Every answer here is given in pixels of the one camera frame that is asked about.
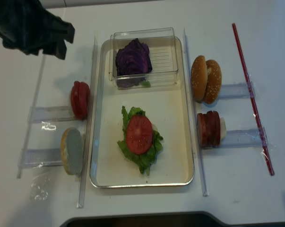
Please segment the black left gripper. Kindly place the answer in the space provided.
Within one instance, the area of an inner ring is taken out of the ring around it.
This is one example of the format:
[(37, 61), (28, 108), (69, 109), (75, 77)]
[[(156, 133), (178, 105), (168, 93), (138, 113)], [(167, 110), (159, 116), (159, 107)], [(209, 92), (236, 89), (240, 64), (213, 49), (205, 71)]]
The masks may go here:
[(66, 58), (65, 41), (73, 43), (75, 29), (47, 11), (38, 0), (0, 0), (0, 38), (7, 49), (26, 55)]

